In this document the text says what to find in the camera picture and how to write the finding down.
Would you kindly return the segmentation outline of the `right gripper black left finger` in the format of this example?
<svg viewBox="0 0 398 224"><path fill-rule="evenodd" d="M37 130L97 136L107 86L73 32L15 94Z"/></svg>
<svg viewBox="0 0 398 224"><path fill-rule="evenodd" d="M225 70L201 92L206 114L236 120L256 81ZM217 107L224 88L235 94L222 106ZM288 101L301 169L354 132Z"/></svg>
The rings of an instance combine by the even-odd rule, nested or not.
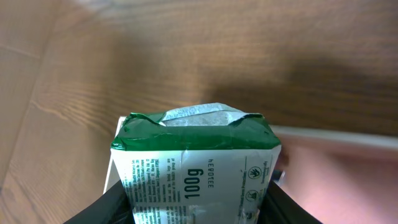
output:
<svg viewBox="0 0 398 224"><path fill-rule="evenodd" d="M97 201L65 224L134 224L132 209L122 182L116 182Z"/></svg>

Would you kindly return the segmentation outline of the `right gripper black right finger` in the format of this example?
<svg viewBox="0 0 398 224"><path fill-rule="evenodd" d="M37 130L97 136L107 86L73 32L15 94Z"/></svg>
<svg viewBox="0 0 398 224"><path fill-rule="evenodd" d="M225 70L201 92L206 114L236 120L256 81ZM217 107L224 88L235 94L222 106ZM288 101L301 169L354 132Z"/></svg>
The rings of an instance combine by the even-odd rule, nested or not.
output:
<svg viewBox="0 0 398 224"><path fill-rule="evenodd" d="M322 224L290 198L274 181L269 183L257 224Z"/></svg>

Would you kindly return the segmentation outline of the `green white soap bar pack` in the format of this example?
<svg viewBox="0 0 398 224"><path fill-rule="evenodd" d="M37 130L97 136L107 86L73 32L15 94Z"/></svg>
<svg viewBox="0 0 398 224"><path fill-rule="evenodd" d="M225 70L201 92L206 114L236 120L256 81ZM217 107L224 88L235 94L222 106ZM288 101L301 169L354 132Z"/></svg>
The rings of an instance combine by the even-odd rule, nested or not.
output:
<svg viewBox="0 0 398 224"><path fill-rule="evenodd" d="M137 224L256 223L278 137L221 103L119 119L111 157Z"/></svg>

